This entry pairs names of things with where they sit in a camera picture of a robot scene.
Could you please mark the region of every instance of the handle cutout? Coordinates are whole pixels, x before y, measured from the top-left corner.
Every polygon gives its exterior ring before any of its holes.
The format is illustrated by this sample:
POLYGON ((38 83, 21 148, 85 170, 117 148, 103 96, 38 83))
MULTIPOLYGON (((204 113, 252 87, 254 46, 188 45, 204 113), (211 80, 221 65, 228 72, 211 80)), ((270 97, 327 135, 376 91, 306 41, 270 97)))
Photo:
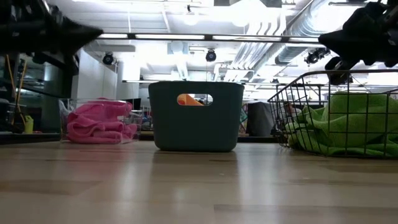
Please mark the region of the handle cutout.
POLYGON ((177 103, 181 106, 210 106, 212 102, 210 94, 183 93, 177 97, 177 103))

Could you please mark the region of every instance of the security camera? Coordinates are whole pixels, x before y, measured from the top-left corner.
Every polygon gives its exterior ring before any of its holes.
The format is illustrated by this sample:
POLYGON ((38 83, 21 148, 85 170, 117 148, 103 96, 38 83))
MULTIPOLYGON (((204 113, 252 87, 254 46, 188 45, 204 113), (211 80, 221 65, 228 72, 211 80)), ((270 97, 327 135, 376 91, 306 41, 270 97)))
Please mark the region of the security camera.
POLYGON ((330 54, 330 50, 326 48, 317 48, 308 53, 308 56, 304 59, 304 62, 308 65, 317 63, 319 60, 323 59, 326 55, 330 54))
POLYGON ((209 50, 207 51, 206 54, 206 61, 208 62, 214 62, 217 58, 216 52, 214 52, 214 50, 209 50))
POLYGON ((113 53, 106 52, 104 58, 102 59, 102 62, 105 65, 113 65, 116 62, 115 58, 113 57, 113 53))

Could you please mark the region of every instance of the pink towel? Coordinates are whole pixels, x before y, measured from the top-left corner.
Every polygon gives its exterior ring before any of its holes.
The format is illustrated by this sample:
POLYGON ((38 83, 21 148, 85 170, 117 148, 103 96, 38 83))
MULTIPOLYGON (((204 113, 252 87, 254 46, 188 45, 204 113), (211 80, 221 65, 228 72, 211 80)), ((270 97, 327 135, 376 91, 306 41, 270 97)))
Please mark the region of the pink towel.
POLYGON ((137 125, 125 125, 118 116, 127 116, 132 104, 118 101, 89 101, 68 115, 68 139, 77 143, 120 143, 132 139, 137 125))
POLYGON ((99 100, 87 102, 70 113, 68 123, 80 115, 95 121, 117 121, 118 116, 127 116, 131 110, 132 104, 129 102, 106 101, 105 98, 99 98, 99 100))

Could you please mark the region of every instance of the wooden floor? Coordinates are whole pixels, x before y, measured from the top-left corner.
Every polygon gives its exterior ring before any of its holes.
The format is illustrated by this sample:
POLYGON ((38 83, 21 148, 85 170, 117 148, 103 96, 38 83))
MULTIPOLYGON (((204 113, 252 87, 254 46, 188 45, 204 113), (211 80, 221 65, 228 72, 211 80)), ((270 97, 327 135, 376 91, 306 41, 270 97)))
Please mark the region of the wooden floor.
POLYGON ((275 144, 228 154, 153 142, 0 146, 1 224, 397 223, 398 161, 275 144))

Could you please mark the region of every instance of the orange object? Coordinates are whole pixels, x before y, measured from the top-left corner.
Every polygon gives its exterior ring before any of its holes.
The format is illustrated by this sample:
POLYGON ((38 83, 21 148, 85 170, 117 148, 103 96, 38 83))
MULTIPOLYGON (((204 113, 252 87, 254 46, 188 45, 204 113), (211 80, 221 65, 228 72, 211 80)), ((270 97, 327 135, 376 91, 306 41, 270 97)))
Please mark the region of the orange object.
POLYGON ((203 106, 203 104, 197 102, 194 98, 192 98, 188 94, 181 94, 177 97, 177 102, 179 105, 188 105, 188 106, 203 106))

